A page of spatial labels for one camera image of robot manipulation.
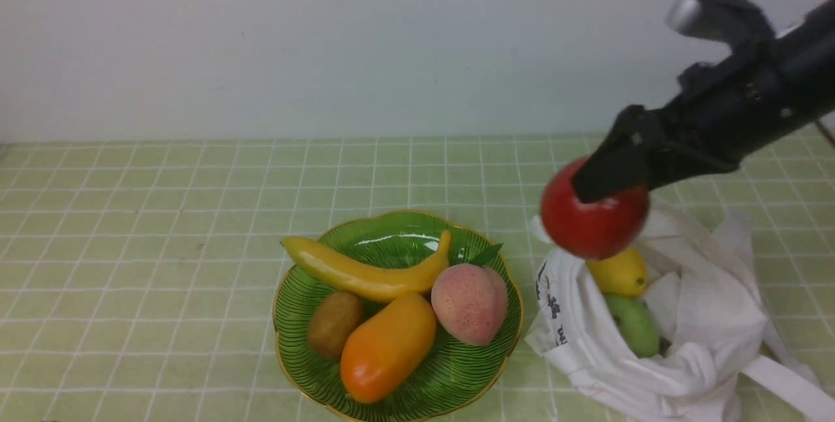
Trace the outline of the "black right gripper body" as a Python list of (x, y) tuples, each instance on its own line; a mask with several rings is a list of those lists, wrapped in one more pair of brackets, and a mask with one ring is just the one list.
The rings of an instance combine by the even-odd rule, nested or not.
[(743, 158), (793, 130), (793, 84), (779, 60), (724, 72), (694, 65), (666, 105), (626, 106), (609, 132), (609, 188), (656, 190), (738, 170)]

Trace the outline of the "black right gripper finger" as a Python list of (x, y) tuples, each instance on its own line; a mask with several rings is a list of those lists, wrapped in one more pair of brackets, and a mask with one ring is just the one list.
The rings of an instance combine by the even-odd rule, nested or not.
[(630, 197), (650, 199), (650, 150), (643, 145), (600, 147), (571, 161), (571, 187), (583, 204)]

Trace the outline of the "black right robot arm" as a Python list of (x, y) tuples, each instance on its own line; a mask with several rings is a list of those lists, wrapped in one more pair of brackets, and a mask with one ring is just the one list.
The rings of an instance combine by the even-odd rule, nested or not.
[(666, 18), (689, 38), (728, 45), (717, 63), (693, 63), (658, 109), (629, 105), (571, 184), (584, 203), (632, 187), (656, 190), (727, 174), (833, 110), (833, 0), (776, 32), (751, 0), (676, 0)]

